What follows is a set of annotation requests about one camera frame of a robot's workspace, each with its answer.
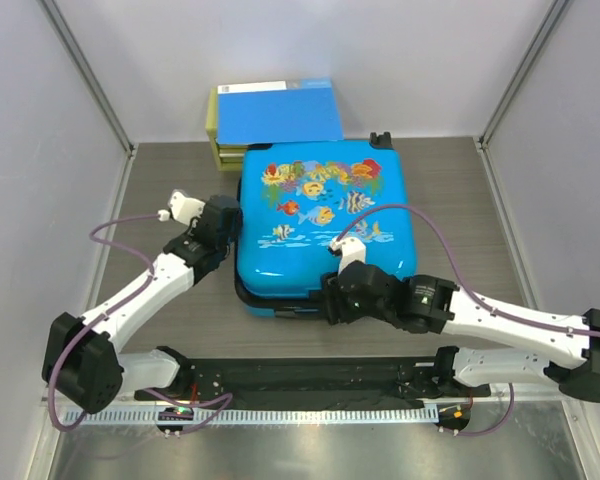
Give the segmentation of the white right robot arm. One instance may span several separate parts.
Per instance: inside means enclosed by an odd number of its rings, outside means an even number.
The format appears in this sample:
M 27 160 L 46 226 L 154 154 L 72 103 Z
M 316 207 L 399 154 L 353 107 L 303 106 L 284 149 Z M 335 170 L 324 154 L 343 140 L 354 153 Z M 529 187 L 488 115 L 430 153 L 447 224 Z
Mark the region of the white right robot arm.
M 430 275 L 399 279 L 354 261 L 322 277 L 332 324 L 373 318 L 412 334 L 482 338 L 494 350 L 437 350 L 422 394 L 462 395 L 493 383 L 554 385 L 568 397 L 600 403 L 600 310 L 558 315 L 495 301 Z

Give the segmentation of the blue suitcase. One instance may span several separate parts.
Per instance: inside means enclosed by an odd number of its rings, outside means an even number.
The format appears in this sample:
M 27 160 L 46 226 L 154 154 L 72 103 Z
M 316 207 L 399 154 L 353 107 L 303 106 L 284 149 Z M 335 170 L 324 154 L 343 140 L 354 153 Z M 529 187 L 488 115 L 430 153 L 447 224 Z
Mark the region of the blue suitcase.
M 256 316 L 313 316 L 322 278 L 337 271 L 328 248 L 340 233 L 366 247 L 366 259 L 398 278 L 417 270 L 401 159 L 389 133 L 367 140 L 250 147 L 238 199 L 243 226 L 234 285 Z

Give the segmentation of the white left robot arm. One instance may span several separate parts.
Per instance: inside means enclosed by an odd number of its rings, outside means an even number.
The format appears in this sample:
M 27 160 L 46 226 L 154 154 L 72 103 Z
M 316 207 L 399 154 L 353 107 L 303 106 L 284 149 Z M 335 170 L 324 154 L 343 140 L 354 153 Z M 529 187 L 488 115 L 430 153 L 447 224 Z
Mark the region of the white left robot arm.
M 184 225 L 146 270 L 117 294 L 74 316 L 51 324 L 42 379 L 88 414 L 104 410 L 116 396 L 155 390 L 170 399 L 191 391 L 191 361 L 170 347 L 126 354 L 124 346 L 164 306 L 196 286 L 228 256 L 238 237 L 242 213 L 236 199 L 213 195 L 199 200 L 172 192 L 160 221 Z

